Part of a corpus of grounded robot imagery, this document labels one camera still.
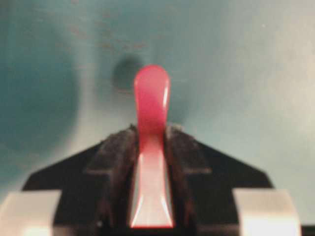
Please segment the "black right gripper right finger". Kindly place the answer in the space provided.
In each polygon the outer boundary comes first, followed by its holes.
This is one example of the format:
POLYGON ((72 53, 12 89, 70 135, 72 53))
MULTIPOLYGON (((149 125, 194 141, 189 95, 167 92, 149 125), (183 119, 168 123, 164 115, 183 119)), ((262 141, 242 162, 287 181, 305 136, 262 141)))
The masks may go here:
POLYGON ((234 188, 273 188, 261 170, 209 147, 176 125, 164 135, 177 236, 238 236, 234 188))

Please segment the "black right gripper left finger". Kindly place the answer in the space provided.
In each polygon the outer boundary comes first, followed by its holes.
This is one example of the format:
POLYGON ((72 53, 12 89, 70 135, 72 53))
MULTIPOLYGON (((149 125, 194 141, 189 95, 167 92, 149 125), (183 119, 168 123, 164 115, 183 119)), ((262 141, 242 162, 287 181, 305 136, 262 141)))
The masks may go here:
POLYGON ((60 190, 55 236, 108 236, 126 231, 133 167, 134 125, 80 153, 32 173, 23 191, 60 190))

